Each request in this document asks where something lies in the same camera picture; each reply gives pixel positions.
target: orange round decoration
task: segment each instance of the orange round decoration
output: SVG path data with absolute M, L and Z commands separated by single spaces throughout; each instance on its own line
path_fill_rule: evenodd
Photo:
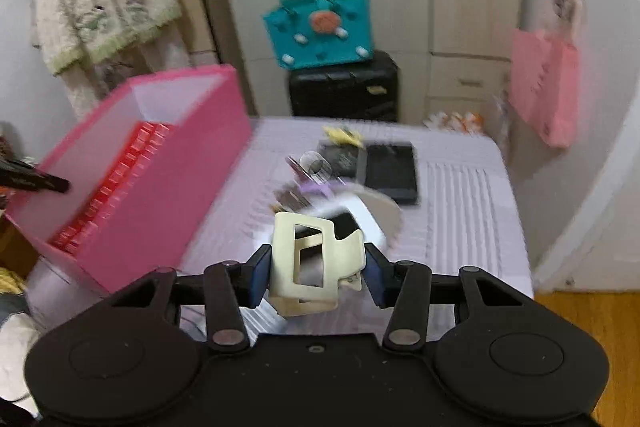
M 335 33 L 341 22 L 340 16 L 331 10 L 318 10 L 309 16 L 309 25 L 316 33 Z

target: black case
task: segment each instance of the black case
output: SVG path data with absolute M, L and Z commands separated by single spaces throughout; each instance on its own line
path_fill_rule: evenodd
M 369 62 L 289 73 L 293 116 L 398 121 L 398 66 L 375 51 Z

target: pink storage box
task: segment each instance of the pink storage box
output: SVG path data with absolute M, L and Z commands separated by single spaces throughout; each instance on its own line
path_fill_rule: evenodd
M 47 243 L 97 188 L 139 121 L 175 124 L 140 176 L 110 198 L 108 215 L 75 256 Z M 7 216 L 38 252 L 71 277 L 108 292 L 159 266 L 177 267 L 251 136 L 230 66 L 130 79 L 43 160 L 68 179 L 66 194 L 22 192 Z

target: wooden floor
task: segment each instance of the wooden floor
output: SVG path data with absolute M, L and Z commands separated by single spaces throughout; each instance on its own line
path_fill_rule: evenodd
M 640 426 L 640 293 L 537 295 L 536 301 L 590 333 L 609 357 L 609 383 L 594 411 L 603 427 Z

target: teal bag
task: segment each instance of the teal bag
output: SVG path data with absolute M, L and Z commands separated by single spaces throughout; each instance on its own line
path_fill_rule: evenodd
M 281 67 L 314 68 L 369 60 L 369 0 L 280 0 L 263 16 Z

